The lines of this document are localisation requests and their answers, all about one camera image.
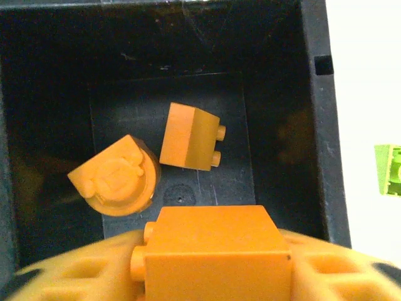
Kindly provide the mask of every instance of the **white background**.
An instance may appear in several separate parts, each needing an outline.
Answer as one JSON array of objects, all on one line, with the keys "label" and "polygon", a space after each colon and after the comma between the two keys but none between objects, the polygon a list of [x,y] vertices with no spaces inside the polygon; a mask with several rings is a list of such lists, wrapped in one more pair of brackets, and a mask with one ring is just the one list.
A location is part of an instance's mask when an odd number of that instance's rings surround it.
[{"label": "white background", "polygon": [[352,247],[401,266],[401,197],[380,195],[374,151],[401,145],[401,1],[326,5]]}]

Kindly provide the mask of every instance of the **green lego brick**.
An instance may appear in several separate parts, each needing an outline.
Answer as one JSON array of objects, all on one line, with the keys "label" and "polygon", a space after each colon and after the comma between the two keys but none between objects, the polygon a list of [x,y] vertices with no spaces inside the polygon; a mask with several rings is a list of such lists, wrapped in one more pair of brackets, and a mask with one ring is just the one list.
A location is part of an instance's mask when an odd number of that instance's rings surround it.
[{"label": "green lego brick", "polygon": [[376,145],[375,153],[380,193],[401,196],[401,146]]}]

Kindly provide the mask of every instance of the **orange round lego piece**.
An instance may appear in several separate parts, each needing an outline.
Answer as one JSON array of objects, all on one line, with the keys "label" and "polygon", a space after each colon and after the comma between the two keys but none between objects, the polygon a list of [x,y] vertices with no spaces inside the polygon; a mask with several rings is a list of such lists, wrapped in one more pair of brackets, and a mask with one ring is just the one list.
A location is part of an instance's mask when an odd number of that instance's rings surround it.
[{"label": "orange round lego piece", "polygon": [[68,177],[93,209],[125,216],[152,202],[160,170],[153,156],[143,142],[126,135]]}]

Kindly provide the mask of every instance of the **orange toy block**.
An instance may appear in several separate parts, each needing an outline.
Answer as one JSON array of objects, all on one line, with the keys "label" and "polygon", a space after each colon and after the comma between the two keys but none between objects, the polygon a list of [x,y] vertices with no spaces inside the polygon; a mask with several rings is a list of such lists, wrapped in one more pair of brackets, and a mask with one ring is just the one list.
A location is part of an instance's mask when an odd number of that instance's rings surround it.
[{"label": "orange toy block", "polygon": [[290,298],[288,244],[262,206],[164,207],[134,249],[146,301]]},{"label": "orange toy block", "polygon": [[154,155],[137,142],[140,141],[126,135],[68,174],[93,209],[124,216],[152,203],[159,166]]},{"label": "orange toy block", "polygon": [[214,147],[226,134],[219,123],[219,117],[199,108],[172,102],[159,162],[202,171],[219,166],[221,153]]}]

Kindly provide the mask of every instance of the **black plastic bin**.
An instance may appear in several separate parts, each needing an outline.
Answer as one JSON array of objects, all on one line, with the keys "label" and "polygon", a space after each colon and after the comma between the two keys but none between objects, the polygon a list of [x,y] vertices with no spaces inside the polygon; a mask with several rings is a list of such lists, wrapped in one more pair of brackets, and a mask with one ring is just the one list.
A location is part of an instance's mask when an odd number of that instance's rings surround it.
[{"label": "black plastic bin", "polygon": [[[0,30],[1,283],[165,205],[262,204],[350,246],[324,1],[6,0]],[[220,116],[221,166],[162,166],[149,209],[102,217],[66,173],[125,134],[159,156],[170,102]]]}]

